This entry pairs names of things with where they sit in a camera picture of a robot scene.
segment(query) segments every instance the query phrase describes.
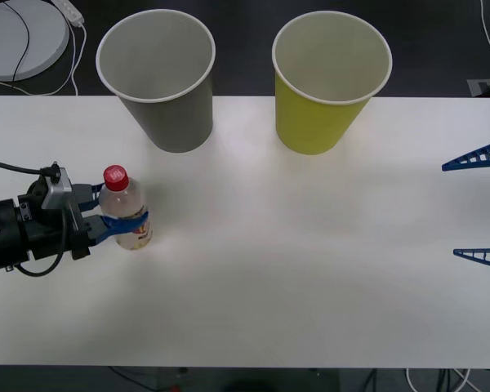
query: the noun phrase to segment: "paper cup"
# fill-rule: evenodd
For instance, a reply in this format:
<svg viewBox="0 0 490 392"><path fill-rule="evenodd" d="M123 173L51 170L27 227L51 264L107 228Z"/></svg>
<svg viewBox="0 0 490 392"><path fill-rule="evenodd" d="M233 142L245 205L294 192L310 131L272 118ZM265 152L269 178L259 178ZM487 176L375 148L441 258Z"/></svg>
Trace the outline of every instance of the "paper cup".
<svg viewBox="0 0 490 392"><path fill-rule="evenodd" d="M392 55L369 23L342 12L311 12L288 22L272 46L276 130L302 154L331 149L386 84Z"/></svg>
<svg viewBox="0 0 490 392"><path fill-rule="evenodd" d="M151 10L107 32L96 69L160 149L183 153L211 134L215 56L202 22L184 12Z"/></svg>

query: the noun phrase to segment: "plastic bottle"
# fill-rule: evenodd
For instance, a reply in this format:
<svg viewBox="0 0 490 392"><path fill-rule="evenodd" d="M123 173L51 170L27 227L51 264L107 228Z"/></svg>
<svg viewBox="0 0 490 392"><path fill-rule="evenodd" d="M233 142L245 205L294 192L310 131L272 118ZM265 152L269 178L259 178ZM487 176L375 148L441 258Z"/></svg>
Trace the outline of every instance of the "plastic bottle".
<svg viewBox="0 0 490 392"><path fill-rule="evenodd" d="M131 219L147 212L145 198L140 184L127 175L119 165L109 166L104 171L105 186L100 191L100 208L106 216L118 219ZM147 220L133 233L115 237L120 247L136 250L144 247L153 236Z"/></svg>

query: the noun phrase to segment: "bottle label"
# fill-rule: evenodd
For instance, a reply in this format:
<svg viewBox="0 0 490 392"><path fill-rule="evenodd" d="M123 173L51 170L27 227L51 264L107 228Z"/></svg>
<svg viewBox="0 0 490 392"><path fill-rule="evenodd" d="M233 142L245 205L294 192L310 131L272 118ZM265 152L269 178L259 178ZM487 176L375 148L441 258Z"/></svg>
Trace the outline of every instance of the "bottle label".
<svg viewBox="0 0 490 392"><path fill-rule="evenodd" d="M140 216L144 215L147 212L147 206L143 206L136 214L127 216L123 219L135 219L139 218ZM149 227L149 218L145 220L145 223L138 227L136 230L134 230L132 233L136 234L138 236L138 241L134 244L134 246L131 248L131 250L136 250L144 247L149 243L153 232Z"/></svg>

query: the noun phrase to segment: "red bottle cap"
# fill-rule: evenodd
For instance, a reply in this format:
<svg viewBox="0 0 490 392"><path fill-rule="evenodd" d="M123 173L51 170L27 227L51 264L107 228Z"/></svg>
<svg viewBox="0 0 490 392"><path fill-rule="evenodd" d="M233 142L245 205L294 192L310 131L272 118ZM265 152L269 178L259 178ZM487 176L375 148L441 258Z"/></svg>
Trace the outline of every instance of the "red bottle cap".
<svg viewBox="0 0 490 392"><path fill-rule="evenodd" d="M121 192L129 186L129 177L125 169L119 165L109 166L104 171L105 186L113 192Z"/></svg>

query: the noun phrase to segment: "white table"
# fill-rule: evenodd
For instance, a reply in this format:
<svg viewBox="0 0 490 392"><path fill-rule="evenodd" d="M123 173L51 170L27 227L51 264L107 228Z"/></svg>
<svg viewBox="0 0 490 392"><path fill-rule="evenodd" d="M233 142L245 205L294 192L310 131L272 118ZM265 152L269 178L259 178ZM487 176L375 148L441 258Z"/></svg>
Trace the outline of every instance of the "white table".
<svg viewBox="0 0 490 392"><path fill-rule="evenodd" d="M0 363L490 368L490 268L452 255L490 247L490 169L441 172L490 143L490 100L376 98L313 157L274 98L214 101L209 140L169 154L114 97L0 97L0 160L122 164L154 224L138 252L0 271ZM0 199L32 180L0 170Z"/></svg>

